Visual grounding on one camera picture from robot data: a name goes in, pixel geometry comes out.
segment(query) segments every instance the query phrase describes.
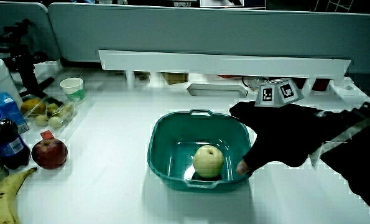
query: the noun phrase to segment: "green plastic basin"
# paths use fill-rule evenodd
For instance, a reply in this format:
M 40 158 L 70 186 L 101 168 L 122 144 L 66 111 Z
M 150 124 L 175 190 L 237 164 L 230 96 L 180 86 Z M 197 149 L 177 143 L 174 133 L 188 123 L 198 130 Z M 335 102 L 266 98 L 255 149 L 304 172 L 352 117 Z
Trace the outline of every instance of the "green plastic basin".
M 193 156 L 205 144 L 224 155 L 221 173 L 214 179 L 200 177 L 193 168 Z M 245 125 L 210 110 L 169 113 L 154 126 L 147 163 L 169 188 L 194 192 L 227 192 L 248 179 L 237 175 L 236 167 L 251 147 Z

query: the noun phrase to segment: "label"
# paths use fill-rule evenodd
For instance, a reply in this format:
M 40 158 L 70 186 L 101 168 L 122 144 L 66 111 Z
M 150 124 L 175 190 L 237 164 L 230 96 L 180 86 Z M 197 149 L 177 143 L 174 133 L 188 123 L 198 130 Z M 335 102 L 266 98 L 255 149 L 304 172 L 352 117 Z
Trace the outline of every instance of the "label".
M 5 103 L 10 103 L 10 102 L 13 102 L 12 98 L 7 98 L 4 100 Z
M 15 141 L 10 142 L 9 144 L 0 145 L 0 156 L 6 157 L 14 155 L 20 152 L 24 148 L 22 140 L 20 137 L 15 139 Z

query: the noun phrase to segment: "basin handle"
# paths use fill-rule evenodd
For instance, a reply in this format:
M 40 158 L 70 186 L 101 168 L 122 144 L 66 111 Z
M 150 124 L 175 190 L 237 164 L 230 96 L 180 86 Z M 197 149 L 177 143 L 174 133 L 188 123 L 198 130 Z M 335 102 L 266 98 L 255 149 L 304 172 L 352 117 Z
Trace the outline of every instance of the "basin handle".
M 190 115 L 205 115 L 205 116 L 211 116 L 213 115 L 214 113 L 210 110 L 206 110 L 206 109 L 191 109 L 189 111 L 189 114 Z

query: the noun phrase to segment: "gray partition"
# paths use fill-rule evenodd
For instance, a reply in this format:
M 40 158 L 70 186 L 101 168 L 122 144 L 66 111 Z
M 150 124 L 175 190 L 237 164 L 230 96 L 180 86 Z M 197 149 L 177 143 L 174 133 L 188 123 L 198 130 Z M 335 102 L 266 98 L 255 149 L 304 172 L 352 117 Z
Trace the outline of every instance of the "gray partition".
M 370 73 L 370 15 L 53 3 L 49 16 L 67 60 L 98 50 L 351 59 Z
M 43 4 L 36 2 L 0 2 L 0 35 L 4 33 L 4 26 L 28 19 L 31 24 L 22 43 L 29 46 L 31 53 L 43 50 L 49 60 L 58 60 L 60 52 L 47 12 Z

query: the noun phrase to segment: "soda bottle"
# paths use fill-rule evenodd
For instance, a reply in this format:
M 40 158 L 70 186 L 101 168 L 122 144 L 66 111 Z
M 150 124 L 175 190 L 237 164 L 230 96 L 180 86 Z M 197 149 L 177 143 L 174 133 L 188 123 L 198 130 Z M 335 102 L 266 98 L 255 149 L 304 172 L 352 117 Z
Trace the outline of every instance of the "soda bottle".
M 17 125 L 0 113 L 0 161 L 9 169 L 17 169 L 30 162 L 30 149 L 24 143 Z

